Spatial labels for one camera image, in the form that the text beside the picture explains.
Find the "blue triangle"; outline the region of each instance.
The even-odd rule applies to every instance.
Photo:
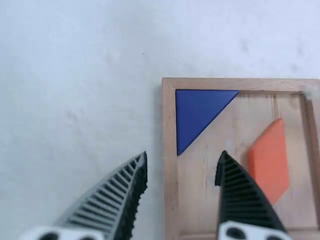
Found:
[[[235,98],[235,90],[176,90],[176,145],[182,154]]]

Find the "wooden frame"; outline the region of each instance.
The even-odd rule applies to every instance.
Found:
[[[166,240],[213,240],[214,234],[180,236],[179,225],[179,181],[176,145],[176,103],[175,92],[182,90],[239,90],[241,93],[268,93],[303,95],[303,92],[320,90],[319,79],[275,79],[275,78],[163,78],[163,141],[164,141],[164,204]],[[306,112],[306,127],[309,129],[309,147],[312,157],[311,169],[314,204],[319,228],[320,223],[320,99],[311,96],[303,99]],[[305,229],[290,232],[294,240],[320,239],[319,229]]]

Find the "screw hole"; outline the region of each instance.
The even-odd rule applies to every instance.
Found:
[[[96,240],[93,236],[85,236],[81,238],[80,240]]]
[[[268,238],[266,240],[282,240],[282,238],[280,238],[278,236],[268,236]]]
[[[239,229],[237,227],[230,227],[226,231],[226,235],[228,235],[229,237],[231,237],[233,239],[239,239],[239,240],[246,239],[246,235],[245,235],[244,231],[242,231],[241,229]]]
[[[41,236],[39,240],[58,240],[59,235],[55,232],[48,232]]]

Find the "wood grain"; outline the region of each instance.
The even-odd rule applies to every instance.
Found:
[[[165,239],[211,239],[217,225],[219,188],[213,186],[217,160],[227,150],[244,167],[246,151],[263,130],[284,118],[290,188],[274,205],[293,239],[319,238],[320,101],[301,93],[317,79],[164,78]],[[176,89],[240,90],[226,109],[177,156]]]
[[[165,77],[162,82],[175,89],[195,90],[240,90],[268,93],[298,93],[319,87],[319,79],[292,78],[208,78],[208,77]]]
[[[176,145],[176,90],[169,82],[162,82],[163,147],[164,151],[164,215],[165,239],[178,240],[178,165]]]

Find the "white table surface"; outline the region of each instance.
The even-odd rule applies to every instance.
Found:
[[[320,77],[317,0],[1,0],[0,233],[52,224],[148,154],[133,239],[164,239],[162,77]]]

